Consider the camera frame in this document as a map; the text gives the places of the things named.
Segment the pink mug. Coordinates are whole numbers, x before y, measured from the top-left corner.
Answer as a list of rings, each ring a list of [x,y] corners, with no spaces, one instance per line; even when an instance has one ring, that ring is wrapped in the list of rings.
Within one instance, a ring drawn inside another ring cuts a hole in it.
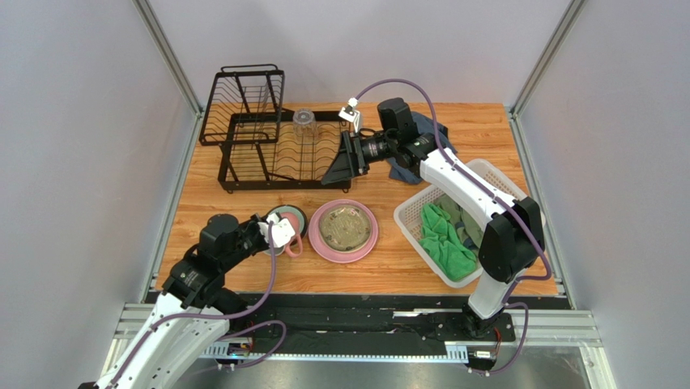
[[[304,251],[300,218],[293,212],[283,212],[281,218],[287,220],[292,227],[291,239],[284,245],[283,251],[289,258],[297,258],[302,255]]]

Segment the light green bowl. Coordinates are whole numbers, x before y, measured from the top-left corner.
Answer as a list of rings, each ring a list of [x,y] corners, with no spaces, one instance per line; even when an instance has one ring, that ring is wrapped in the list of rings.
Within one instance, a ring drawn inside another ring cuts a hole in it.
[[[283,214],[285,214],[285,213],[290,213],[290,214],[293,214],[295,216],[301,216],[303,214],[303,212],[298,207],[295,207],[295,206],[292,206],[289,204],[280,205],[280,206],[274,207],[270,211],[268,211],[269,215],[280,214],[281,216],[283,216]]]

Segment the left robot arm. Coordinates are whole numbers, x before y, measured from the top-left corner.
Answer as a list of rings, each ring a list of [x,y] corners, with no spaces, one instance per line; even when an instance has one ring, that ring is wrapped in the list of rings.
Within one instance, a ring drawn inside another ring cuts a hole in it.
[[[212,216],[177,262],[151,313],[105,374],[82,388],[171,388],[201,353],[258,306],[225,288],[243,260],[285,242],[279,217]]]

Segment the pink plate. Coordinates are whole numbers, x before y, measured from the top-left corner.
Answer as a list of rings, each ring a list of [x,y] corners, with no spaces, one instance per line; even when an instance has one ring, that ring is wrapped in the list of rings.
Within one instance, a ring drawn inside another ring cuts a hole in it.
[[[377,244],[379,225],[373,212],[355,200],[323,204],[312,216],[309,242],[315,252],[332,263],[354,263]]]

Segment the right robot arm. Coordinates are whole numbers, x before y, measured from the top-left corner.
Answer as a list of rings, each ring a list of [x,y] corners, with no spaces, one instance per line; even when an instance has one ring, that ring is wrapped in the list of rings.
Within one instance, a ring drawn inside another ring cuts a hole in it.
[[[382,128],[371,135],[361,133],[357,105],[357,99],[351,98],[339,111],[352,129],[342,132],[322,184],[363,176],[373,162],[394,158],[401,168],[459,205],[483,233],[479,245],[483,273],[459,322],[469,336],[483,336],[503,313],[519,278],[545,255],[540,206],[530,197],[516,199],[471,171],[443,145],[438,130],[421,133],[403,99],[388,99],[377,106]]]

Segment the beige brown bowl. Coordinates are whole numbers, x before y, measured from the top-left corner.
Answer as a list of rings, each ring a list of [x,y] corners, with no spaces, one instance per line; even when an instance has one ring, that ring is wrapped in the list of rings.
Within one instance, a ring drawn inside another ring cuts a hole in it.
[[[300,224],[301,224],[301,236],[302,238],[306,235],[309,227],[309,220],[308,217],[306,216],[305,212],[300,208],[300,210],[303,212],[300,218]]]

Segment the clear glass cup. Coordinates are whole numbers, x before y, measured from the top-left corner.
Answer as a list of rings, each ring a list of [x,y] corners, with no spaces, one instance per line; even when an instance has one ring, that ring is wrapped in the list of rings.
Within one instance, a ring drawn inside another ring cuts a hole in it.
[[[312,143],[317,138],[317,121],[311,109],[298,109],[293,114],[292,128],[296,138]]]

